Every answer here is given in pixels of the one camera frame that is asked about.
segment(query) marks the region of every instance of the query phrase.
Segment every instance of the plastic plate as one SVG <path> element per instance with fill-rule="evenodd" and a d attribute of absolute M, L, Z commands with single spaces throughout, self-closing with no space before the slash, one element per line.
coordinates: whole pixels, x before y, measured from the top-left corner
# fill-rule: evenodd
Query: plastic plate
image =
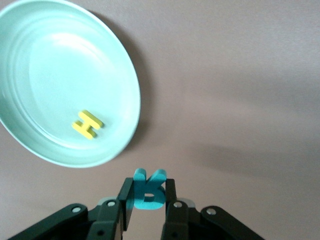
<path fill-rule="evenodd" d="M 21 0 L 0 12 L 0 120 L 37 156 L 66 167 L 101 165 L 131 140 L 140 114 L 134 66 L 96 16 L 64 0 Z M 87 139 L 72 124 L 103 122 Z"/>

